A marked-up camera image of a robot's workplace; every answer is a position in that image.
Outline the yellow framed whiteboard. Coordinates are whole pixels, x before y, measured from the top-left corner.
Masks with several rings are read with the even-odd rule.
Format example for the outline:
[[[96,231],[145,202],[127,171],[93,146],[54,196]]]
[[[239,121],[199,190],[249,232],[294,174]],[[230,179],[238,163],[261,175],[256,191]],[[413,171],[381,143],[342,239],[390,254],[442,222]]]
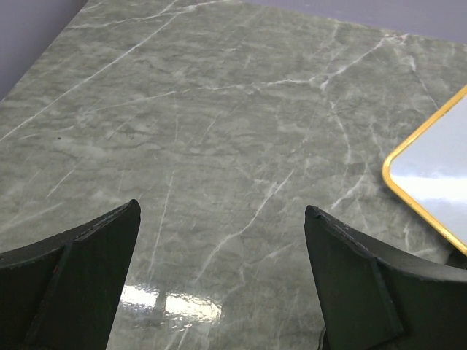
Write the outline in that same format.
[[[466,253],[466,87],[386,157],[382,178],[451,245]]]

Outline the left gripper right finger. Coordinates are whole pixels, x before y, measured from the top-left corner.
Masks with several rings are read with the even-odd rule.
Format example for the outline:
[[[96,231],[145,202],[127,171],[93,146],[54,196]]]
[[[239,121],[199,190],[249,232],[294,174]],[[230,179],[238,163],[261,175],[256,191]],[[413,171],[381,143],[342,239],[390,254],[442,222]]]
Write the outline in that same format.
[[[464,349],[466,256],[436,263],[366,235],[316,206],[304,232],[324,349]]]

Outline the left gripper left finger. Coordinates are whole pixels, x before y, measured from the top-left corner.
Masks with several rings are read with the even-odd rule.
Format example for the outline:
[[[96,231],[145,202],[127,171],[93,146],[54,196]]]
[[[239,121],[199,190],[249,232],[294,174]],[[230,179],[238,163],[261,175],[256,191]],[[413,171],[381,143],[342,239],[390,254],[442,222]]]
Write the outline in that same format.
[[[105,349],[140,222],[133,199],[1,253],[1,348]]]

